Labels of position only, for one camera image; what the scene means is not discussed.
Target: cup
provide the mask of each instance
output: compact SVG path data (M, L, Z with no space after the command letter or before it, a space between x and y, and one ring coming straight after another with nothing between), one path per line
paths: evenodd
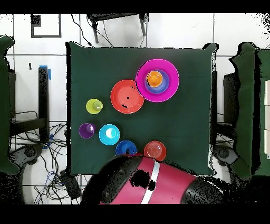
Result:
M158 87L162 83L162 74L158 71L150 71L146 77L147 84L151 87Z
M91 138L95 132L95 125L84 123L79 127L79 134L82 138Z
M103 104L98 99L90 99L86 103L86 109L91 114L99 113L103 108Z

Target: white tile floor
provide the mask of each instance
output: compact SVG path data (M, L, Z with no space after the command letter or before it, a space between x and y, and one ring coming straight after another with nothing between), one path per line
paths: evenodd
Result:
M57 35L58 15L42 14L42 26L34 28L35 35ZM14 47L7 52L7 60L12 69L17 73L16 81L16 112L38 112L37 98L37 70L39 66L47 65L51 69L49 81L50 94L50 125L66 122L66 48L65 41L75 41L83 46L88 46L89 41L94 47L110 46L98 34L99 44L95 43L92 28L86 20L86 14L73 14L73 23L70 14L61 14L61 38L31 38L30 15L0 15L0 35L6 34L15 39ZM261 22L262 16L257 14L149 14L147 47L149 48L202 48L206 43L218 43L219 50L216 54L216 70L218 72L218 112L223 114L223 76L234 72L234 67L228 61L237 52L241 42L253 42L260 48L270 44L266 27ZM142 32L138 16L117 18L104 22L105 30L113 46L136 46L142 42ZM105 35L103 22L99 22L98 31ZM146 46L146 38L141 45ZM35 118L34 113L19 114L17 120ZM62 129L55 138L65 140ZM23 143L24 140L13 139L12 142ZM57 156L60 170L66 167L66 148L61 149ZM46 160L48 169L52 169L51 155L48 150L43 150L42 156ZM213 159L213 167L217 171L217 178L229 181L229 172L226 167L220 167ZM90 175L79 176L81 189L85 187ZM47 179L45 164L41 157L33 166L27 166L23 178L25 202L33 204L37 192L34 185L41 191ZM70 204L70 199L62 200ZM48 203L60 203L50 200Z

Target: chair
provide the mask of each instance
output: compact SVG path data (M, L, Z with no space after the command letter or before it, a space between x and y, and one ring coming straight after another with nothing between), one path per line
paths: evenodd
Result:
M96 13L96 14L87 14L88 19L92 23L94 36L95 36L95 42L99 43L98 34L97 34L98 21L110 20L112 18L121 18L121 17L125 17L125 16L130 16L130 15L139 15L142 34L143 34L143 36L145 36L146 31L145 31L145 28L144 28L143 21L146 18L148 18L148 13L147 14L145 14L145 13Z
M9 69L5 53L14 44L10 36L0 36L0 204L24 204L22 177L27 164L33 165L41 155L44 144L49 141L49 100L47 68L38 69L38 113L39 118L13 122L15 116L14 70ZM42 143L27 144L9 152L11 136L38 129Z

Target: blue tape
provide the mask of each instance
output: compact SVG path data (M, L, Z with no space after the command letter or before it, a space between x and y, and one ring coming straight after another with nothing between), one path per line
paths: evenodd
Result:
M51 69L48 69L48 78L49 78L49 80L52 80L52 78L51 78Z
M49 140L51 140L51 141L53 140L53 134L50 134Z

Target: table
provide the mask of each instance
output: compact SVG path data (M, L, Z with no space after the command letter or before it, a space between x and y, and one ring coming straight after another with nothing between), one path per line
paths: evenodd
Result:
M211 95L211 56L215 44L203 49L84 48L67 43L67 70L71 76L71 174L97 174L113 158L113 146L99 140L99 129L116 125L120 141L131 140L142 152L144 146L158 140L167 148L165 162L188 172L212 175L208 167L209 114ZM116 111L110 101L112 87L120 80L135 79L140 66L151 59L170 61L180 74L175 95L161 103L144 101L134 114ZM102 101L96 115L87 112L91 98ZM78 130L83 123L94 123L97 131L82 139Z

